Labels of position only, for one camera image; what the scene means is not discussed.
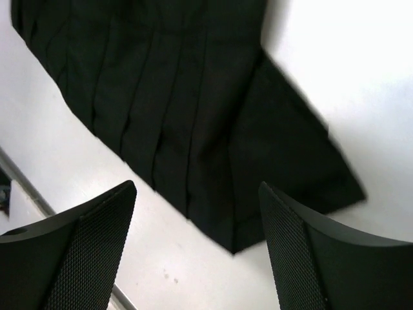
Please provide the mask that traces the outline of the black pleated skirt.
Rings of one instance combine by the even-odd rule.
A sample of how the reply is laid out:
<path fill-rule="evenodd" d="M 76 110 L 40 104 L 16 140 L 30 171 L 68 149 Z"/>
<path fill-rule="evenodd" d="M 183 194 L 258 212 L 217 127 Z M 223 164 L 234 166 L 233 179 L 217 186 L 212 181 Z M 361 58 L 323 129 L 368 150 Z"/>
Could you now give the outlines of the black pleated skirt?
<path fill-rule="evenodd" d="M 365 193 L 261 46 L 266 1 L 12 1 L 68 108 L 231 253 L 264 238 L 267 182 L 327 214 Z"/>

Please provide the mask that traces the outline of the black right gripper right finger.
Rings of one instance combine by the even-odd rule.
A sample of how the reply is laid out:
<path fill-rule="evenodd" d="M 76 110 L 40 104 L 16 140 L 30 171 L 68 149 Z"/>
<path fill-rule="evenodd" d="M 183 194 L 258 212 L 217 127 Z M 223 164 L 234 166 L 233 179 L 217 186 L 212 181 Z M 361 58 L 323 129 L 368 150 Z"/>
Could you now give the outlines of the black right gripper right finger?
<path fill-rule="evenodd" d="M 259 202 L 280 308 L 412 308 L 410 242 L 343 225 L 266 183 Z"/>

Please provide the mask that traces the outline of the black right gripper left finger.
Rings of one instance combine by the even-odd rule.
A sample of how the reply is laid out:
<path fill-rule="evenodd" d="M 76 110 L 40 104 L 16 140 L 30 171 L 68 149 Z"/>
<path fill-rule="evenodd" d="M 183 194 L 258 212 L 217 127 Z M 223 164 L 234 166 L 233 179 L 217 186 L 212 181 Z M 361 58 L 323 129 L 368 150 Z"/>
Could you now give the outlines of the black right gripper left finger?
<path fill-rule="evenodd" d="M 136 201 L 125 181 L 1 235 L 1 309 L 106 309 Z"/>

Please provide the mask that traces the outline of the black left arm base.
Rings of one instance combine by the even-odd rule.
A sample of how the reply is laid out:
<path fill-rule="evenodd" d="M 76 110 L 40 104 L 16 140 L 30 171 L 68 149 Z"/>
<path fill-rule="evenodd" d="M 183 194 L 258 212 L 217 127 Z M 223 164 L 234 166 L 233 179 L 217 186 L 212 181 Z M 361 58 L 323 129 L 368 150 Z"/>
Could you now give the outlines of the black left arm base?
<path fill-rule="evenodd" d="M 0 170 L 0 210 L 7 217 L 10 217 L 10 193 L 11 178 L 6 175 L 3 169 Z"/>

